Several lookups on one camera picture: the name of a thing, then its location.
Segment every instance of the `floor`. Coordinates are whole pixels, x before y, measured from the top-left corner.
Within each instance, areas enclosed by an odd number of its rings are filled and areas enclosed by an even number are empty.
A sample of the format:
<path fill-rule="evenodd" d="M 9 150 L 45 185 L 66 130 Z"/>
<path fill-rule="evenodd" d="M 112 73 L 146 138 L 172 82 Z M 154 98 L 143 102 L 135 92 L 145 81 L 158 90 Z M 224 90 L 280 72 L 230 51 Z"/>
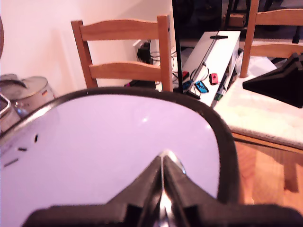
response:
<path fill-rule="evenodd" d="M 278 204 L 303 215 L 303 155 L 235 142 L 245 204 Z"/>

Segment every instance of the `blue joy-con controller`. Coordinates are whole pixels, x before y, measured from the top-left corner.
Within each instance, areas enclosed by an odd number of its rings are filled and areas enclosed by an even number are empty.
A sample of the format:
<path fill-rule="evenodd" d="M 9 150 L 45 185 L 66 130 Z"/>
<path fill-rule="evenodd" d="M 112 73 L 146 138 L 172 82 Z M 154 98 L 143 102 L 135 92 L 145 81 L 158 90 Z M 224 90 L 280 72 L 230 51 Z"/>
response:
<path fill-rule="evenodd" d="M 209 92 L 208 88 L 205 86 L 205 84 L 202 81 L 198 81 L 195 83 L 195 87 L 201 92 L 201 93 L 207 93 Z"/>

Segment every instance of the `white wall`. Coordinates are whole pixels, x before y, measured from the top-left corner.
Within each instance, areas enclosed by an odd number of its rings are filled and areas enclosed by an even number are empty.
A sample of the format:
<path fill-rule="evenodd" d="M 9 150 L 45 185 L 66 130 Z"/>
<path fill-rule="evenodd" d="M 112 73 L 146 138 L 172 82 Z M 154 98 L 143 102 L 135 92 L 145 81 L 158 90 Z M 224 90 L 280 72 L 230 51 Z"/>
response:
<path fill-rule="evenodd" d="M 59 94 L 86 88 L 71 20 L 84 24 L 116 18 L 156 20 L 169 14 L 171 0 L 1 0 L 4 49 L 1 74 L 44 76 Z M 135 60 L 133 41 L 93 41 L 94 64 Z M 123 80 L 98 80 L 99 86 Z"/>

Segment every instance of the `chair backrest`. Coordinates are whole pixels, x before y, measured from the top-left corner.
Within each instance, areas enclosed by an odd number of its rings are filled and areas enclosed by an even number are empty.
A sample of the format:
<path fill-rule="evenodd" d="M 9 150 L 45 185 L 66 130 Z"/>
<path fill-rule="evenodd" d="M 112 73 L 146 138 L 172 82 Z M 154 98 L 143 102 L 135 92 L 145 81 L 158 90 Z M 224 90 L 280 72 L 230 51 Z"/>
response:
<path fill-rule="evenodd" d="M 303 52 L 303 46 L 298 44 L 252 45 L 256 25 L 303 26 L 303 9 L 279 9 L 258 13 L 258 7 L 259 0 L 252 0 L 240 77 L 247 77 L 250 56 L 289 58 L 295 52 Z"/>
<path fill-rule="evenodd" d="M 80 20 L 72 21 L 71 26 L 88 88 L 98 86 L 96 78 L 137 79 L 161 81 L 163 90 L 172 91 L 169 16 L 158 16 L 157 22 L 121 19 L 86 26 Z M 87 41 L 133 39 L 159 40 L 160 67 L 136 61 L 92 64 Z"/>

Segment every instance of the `pot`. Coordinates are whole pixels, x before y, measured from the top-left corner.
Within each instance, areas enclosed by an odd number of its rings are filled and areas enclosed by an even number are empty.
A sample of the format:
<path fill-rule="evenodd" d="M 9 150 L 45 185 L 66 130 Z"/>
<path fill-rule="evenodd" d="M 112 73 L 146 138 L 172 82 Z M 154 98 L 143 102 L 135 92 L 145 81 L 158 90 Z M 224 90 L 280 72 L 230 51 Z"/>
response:
<path fill-rule="evenodd" d="M 19 115 L 10 105 L 10 101 L 2 94 L 0 94 L 0 130 L 2 134 L 9 129 L 13 124 L 20 120 Z"/>
<path fill-rule="evenodd" d="M 21 118 L 55 98 L 44 77 L 5 79 L 0 81 L 0 87 L 2 94 L 10 100 Z"/>

